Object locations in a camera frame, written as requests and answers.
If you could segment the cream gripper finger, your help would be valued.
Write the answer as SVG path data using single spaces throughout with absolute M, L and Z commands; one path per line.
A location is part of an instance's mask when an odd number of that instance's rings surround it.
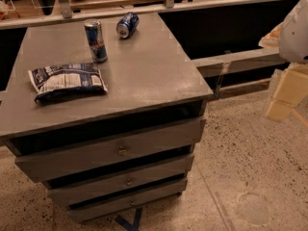
M 308 64 L 290 63 L 281 73 L 266 118 L 282 121 L 308 95 Z
M 260 39 L 258 45 L 263 48 L 278 47 L 281 28 L 282 23 L 275 26 L 269 33 Z

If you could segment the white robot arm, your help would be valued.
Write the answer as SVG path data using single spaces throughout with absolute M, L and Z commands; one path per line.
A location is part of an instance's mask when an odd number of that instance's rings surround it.
M 299 0 L 259 45 L 277 47 L 280 57 L 290 63 L 282 71 L 266 111 L 268 119 L 282 121 L 308 95 L 308 0 Z

